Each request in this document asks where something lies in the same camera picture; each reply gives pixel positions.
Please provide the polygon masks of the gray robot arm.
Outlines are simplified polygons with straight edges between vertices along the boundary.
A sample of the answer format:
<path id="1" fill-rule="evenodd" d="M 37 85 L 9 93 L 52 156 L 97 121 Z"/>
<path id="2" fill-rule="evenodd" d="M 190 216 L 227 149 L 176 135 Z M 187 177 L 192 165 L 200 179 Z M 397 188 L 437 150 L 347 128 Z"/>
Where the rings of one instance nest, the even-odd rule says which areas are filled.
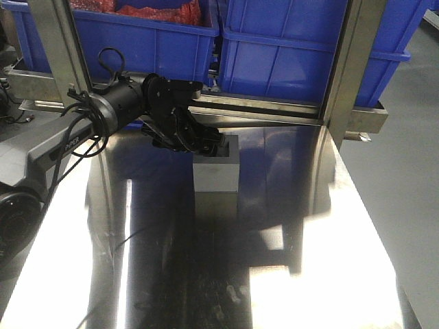
<path id="1" fill-rule="evenodd" d="M 198 123 L 189 111 L 201 82 L 169 80 L 155 73 L 133 79 L 115 73 L 104 88 L 77 93 L 55 120 L 1 143 L 1 263 L 13 259 L 35 237 L 57 185 L 62 161 L 84 142 L 92 157 L 108 138 L 141 116 L 143 131 L 157 147 L 215 156 L 224 144 L 216 128 Z"/>

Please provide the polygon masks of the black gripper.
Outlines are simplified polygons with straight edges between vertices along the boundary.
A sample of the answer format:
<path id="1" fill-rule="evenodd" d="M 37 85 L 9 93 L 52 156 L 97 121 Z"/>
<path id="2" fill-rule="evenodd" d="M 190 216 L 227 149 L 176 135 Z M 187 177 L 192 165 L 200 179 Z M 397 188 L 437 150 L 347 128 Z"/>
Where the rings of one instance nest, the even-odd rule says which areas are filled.
<path id="1" fill-rule="evenodd" d="M 225 145 L 225 135 L 196 121 L 187 106 L 146 105 L 145 115 L 148 120 L 143 122 L 141 132 L 152 138 L 155 147 L 176 152 L 217 153 Z"/>

